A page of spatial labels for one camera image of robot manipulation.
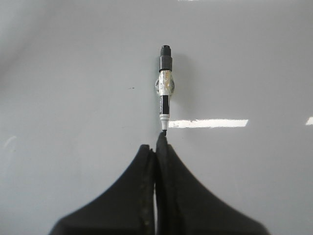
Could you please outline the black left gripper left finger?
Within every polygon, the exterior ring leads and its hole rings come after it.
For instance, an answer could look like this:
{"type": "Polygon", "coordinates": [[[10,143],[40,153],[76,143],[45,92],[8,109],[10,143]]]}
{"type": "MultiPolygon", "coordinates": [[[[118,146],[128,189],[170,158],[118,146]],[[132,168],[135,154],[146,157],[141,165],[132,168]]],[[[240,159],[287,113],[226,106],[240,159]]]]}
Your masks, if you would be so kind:
{"type": "Polygon", "coordinates": [[[155,154],[141,145],[135,158],[99,197],[61,218],[51,235],[153,235],[155,154]]]}

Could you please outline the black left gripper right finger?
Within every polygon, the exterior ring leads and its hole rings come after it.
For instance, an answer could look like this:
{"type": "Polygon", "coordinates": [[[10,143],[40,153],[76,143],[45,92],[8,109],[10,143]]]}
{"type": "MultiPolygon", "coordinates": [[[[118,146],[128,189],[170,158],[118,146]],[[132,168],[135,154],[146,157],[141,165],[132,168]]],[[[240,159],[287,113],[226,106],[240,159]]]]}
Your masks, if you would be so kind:
{"type": "Polygon", "coordinates": [[[165,132],[156,142],[159,235],[267,235],[260,222],[211,193],[184,165],[165,132]]]}

